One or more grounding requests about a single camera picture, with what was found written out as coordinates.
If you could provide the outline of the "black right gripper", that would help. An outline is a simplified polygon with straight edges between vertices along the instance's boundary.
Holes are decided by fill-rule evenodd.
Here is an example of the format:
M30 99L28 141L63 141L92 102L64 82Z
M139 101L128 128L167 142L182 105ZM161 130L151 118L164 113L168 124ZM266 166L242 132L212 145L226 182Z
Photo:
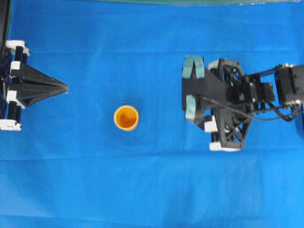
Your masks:
M186 95L185 119L211 134L212 151L234 152L244 148L255 114L266 112L266 101L274 101L271 83L261 77L274 68L244 74L237 61L220 58L205 67L204 59L187 56L182 68L181 91Z

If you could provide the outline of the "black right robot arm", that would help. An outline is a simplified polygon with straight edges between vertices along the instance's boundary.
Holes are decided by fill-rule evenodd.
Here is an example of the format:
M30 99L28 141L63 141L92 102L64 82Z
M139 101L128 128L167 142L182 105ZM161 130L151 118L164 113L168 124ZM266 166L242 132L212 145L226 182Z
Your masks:
M273 111L293 121L303 111L304 67L277 65L245 74L238 61L221 58L208 65L187 56L182 68L181 106L185 119L210 133L212 151L242 150L258 113Z

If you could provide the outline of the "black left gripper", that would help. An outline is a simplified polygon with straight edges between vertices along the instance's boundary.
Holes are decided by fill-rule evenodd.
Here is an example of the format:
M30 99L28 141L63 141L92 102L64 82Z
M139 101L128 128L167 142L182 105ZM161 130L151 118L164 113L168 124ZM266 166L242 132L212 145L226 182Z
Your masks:
M0 46L0 129L20 131L21 111L42 100L68 92L68 85L27 65L30 50L23 40L5 40ZM12 88L15 82L53 86Z

